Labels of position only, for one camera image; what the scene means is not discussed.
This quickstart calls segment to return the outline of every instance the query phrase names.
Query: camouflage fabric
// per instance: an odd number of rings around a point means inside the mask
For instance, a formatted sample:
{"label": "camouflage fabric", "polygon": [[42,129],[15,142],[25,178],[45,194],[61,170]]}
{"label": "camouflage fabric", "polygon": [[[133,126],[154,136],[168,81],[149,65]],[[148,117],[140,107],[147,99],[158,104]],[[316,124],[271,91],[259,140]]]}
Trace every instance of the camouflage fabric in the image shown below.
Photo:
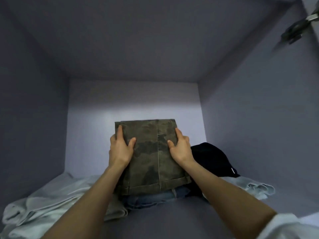
{"label": "camouflage fabric", "polygon": [[121,121],[126,144],[136,137],[134,154],[116,186],[121,195],[155,194],[191,182],[189,175],[173,160],[167,140],[177,144],[176,122],[167,120]]}

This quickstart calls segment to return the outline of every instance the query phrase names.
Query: stack of clothes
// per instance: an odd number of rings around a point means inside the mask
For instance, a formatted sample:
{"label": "stack of clothes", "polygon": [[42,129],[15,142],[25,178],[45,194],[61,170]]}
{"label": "stack of clothes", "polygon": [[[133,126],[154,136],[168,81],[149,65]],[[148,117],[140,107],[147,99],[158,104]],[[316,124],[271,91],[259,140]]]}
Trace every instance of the stack of clothes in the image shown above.
{"label": "stack of clothes", "polygon": [[[124,217],[128,210],[149,208],[189,196],[203,197],[193,179],[173,160],[167,140],[177,144],[174,119],[124,121],[128,144],[137,138],[134,154],[120,177],[105,221]],[[275,193],[267,184],[242,177],[232,167],[226,155],[214,145],[202,143],[191,147],[194,159],[205,169],[232,183],[257,199]],[[63,173],[27,198],[7,205],[2,222],[6,225],[1,239],[39,239],[95,183],[98,176],[83,179]]]}

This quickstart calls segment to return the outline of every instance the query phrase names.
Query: person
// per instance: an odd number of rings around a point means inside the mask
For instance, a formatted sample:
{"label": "person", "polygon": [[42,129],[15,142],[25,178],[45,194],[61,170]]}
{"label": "person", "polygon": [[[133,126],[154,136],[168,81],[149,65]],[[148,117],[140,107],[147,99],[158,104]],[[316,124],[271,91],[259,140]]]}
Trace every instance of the person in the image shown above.
{"label": "person", "polygon": [[[173,159],[193,178],[237,239],[316,238],[317,227],[298,223],[292,214],[277,214],[244,190],[222,180],[193,158],[189,137],[176,128],[178,143],[167,144]],[[122,126],[111,137],[109,165],[96,183],[44,234],[43,239],[91,239],[99,235],[112,193],[133,156],[136,138],[126,145]]]}

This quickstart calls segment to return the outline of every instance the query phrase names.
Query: light blue denim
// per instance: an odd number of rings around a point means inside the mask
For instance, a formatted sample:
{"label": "light blue denim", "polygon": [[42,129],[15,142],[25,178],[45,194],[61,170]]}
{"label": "light blue denim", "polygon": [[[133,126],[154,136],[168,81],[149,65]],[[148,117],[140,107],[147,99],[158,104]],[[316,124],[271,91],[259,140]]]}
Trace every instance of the light blue denim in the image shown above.
{"label": "light blue denim", "polygon": [[139,210],[144,208],[149,208],[161,203],[168,201],[173,201],[179,198],[185,198],[188,195],[190,189],[186,188],[184,185],[176,187],[172,190],[166,190],[159,194],[145,194],[145,195],[128,195],[122,197],[122,203],[126,209],[129,210]]}

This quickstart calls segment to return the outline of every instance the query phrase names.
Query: white sleeve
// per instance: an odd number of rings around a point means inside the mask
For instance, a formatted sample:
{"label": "white sleeve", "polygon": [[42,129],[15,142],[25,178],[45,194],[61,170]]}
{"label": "white sleeve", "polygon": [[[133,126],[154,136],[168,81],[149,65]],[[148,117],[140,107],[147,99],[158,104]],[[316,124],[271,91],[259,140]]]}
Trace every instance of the white sleeve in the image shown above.
{"label": "white sleeve", "polygon": [[318,239],[319,227],[301,224],[294,214],[276,215],[256,239]]}

